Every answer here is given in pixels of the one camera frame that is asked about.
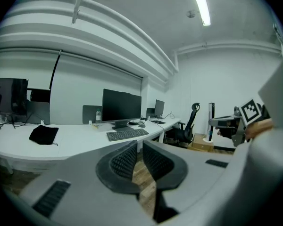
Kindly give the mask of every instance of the black monitor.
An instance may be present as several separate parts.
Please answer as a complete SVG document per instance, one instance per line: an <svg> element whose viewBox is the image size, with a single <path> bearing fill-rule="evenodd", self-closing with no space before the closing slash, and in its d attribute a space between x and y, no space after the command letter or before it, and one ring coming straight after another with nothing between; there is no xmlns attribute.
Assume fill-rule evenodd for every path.
<svg viewBox="0 0 283 226"><path fill-rule="evenodd" d="M0 78L0 114L26 116L27 79Z"/></svg>
<svg viewBox="0 0 283 226"><path fill-rule="evenodd" d="M31 91L30 101L50 102L50 90L45 89L28 89Z"/></svg>
<svg viewBox="0 0 283 226"><path fill-rule="evenodd" d="M103 90L102 122L115 122L116 131L131 130L127 121L141 118L142 97L109 89Z"/></svg>
<svg viewBox="0 0 283 226"><path fill-rule="evenodd" d="M164 113L164 105L165 105L165 102L156 100L154 116L156 117L162 116L162 114Z"/></svg>

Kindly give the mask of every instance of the small box on desk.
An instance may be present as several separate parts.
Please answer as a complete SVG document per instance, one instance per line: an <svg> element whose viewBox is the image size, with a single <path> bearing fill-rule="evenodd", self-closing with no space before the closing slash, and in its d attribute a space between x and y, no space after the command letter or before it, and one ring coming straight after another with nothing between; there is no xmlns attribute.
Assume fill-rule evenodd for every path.
<svg viewBox="0 0 283 226"><path fill-rule="evenodd" d="M192 142L188 145L187 149L199 152L212 152L214 149L214 144L213 142L208 143L202 140L205 137L205 134L196 133L193 137Z"/></svg>

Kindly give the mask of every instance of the black office chair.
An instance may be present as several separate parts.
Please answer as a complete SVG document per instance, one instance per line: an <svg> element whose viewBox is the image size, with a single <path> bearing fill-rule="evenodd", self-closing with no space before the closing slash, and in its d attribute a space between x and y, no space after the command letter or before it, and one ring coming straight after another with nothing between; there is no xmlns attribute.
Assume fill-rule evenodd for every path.
<svg viewBox="0 0 283 226"><path fill-rule="evenodd" d="M190 116L190 119L185 127L185 129L183 129L183 125L185 125L185 123L179 122L179 124L181 125L181 129L178 128L174 128L174 140L177 140L177 142L186 142L189 143L191 142L192 138L193 138L193 126L192 123L195 120L196 117L196 113L198 112L198 110L200 109L200 105L199 103L194 103L192 105L192 113Z"/></svg>

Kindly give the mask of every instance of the water bottle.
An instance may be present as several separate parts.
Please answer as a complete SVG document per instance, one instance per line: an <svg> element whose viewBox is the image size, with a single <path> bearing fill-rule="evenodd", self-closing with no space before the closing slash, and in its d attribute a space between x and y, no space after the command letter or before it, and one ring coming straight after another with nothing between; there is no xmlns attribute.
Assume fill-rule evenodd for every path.
<svg viewBox="0 0 283 226"><path fill-rule="evenodd" d="M100 112L100 109L98 109L98 110L96 111L96 113L95 113L95 125L96 125L96 126L99 126L99 125L100 125L100 123L101 123L101 116L102 116L102 114L101 114L101 112Z"/></svg>

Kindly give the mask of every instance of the cable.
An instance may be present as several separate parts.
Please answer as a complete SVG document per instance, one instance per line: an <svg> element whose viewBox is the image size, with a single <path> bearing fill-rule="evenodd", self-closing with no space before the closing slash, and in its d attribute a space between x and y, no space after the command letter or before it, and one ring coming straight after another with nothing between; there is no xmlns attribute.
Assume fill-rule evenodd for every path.
<svg viewBox="0 0 283 226"><path fill-rule="evenodd" d="M43 121L43 123L45 124L44 120L41 118L41 116L39 116L37 113L34 112L34 115L37 116L41 121Z"/></svg>
<svg viewBox="0 0 283 226"><path fill-rule="evenodd" d="M23 125L19 125L19 126L15 126L15 127L20 127L20 126L24 126L26 125L26 123L28 122L29 118L32 116L33 112L30 114L30 116L26 119L25 123Z"/></svg>
<svg viewBox="0 0 283 226"><path fill-rule="evenodd" d="M169 115L167 115L165 118L167 118L168 116L170 116L171 119L175 118L175 116L172 114L172 112Z"/></svg>
<svg viewBox="0 0 283 226"><path fill-rule="evenodd" d="M165 129L162 127L162 126L160 126L160 125L158 125L159 127L161 127L163 130L164 130L164 135L165 135L165 139L166 139L166 132L165 132Z"/></svg>
<svg viewBox="0 0 283 226"><path fill-rule="evenodd" d="M4 125L7 125L7 124L11 124L8 120L7 120L7 118L6 117L4 117L4 123L1 123L0 124L0 129L4 126Z"/></svg>
<svg viewBox="0 0 283 226"><path fill-rule="evenodd" d="M11 117L11 121L8 121L7 116L5 116L4 120L6 121L6 124L12 124L13 127L14 127L14 129L16 129L16 128L15 128L14 118L13 118L13 116L10 116L10 117Z"/></svg>

